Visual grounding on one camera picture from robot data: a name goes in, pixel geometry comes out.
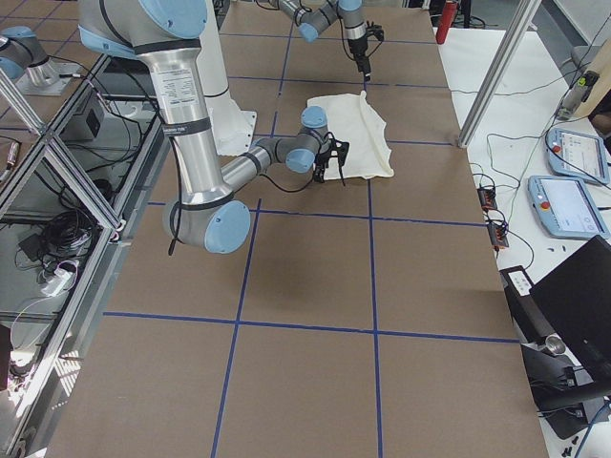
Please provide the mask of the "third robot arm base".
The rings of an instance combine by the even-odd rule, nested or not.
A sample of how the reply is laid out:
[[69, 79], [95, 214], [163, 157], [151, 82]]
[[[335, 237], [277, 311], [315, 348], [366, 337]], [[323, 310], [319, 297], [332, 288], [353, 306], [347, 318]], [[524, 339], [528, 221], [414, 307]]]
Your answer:
[[48, 60], [31, 28], [14, 26], [1, 30], [1, 70], [11, 80], [20, 78], [27, 68], [43, 65]]

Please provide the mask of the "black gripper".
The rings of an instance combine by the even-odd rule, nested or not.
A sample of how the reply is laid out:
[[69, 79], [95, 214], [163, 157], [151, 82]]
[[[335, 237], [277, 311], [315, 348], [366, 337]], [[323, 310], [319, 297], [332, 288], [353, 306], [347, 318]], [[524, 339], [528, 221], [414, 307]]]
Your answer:
[[333, 135], [327, 141], [327, 149], [319, 152], [314, 159], [314, 170], [312, 180], [318, 183], [325, 182], [325, 171], [329, 166], [329, 162], [335, 158], [338, 164], [338, 172], [340, 180], [345, 183], [343, 167], [346, 164], [349, 151], [349, 143], [347, 141], [337, 140]]
[[347, 27], [348, 49], [351, 58], [357, 62], [358, 70], [365, 81], [370, 81], [371, 66], [367, 55], [369, 38], [375, 37], [379, 42], [385, 39], [385, 33], [381, 25], [372, 21], [365, 21], [358, 26]]

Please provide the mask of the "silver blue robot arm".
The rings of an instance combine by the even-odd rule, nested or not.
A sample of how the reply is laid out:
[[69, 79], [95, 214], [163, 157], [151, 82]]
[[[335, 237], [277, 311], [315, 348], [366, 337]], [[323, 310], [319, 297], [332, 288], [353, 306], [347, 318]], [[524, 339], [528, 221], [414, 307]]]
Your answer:
[[310, 106], [296, 136], [261, 140], [220, 165], [197, 68], [208, 19], [204, 2], [81, 1], [78, 10], [84, 46], [148, 68], [179, 174], [178, 198], [167, 204], [163, 217], [173, 243], [232, 253], [250, 230], [249, 210], [235, 198], [249, 181], [282, 163], [321, 182], [331, 159], [345, 164], [348, 143], [329, 131], [323, 108]]
[[271, 0], [267, 4], [270, 10], [279, 10], [289, 17], [307, 43], [312, 43], [339, 22], [347, 58], [355, 63], [364, 82], [370, 81], [369, 58], [385, 41], [385, 32], [381, 25], [366, 20], [362, 1], [323, 1], [316, 10], [302, 1]]

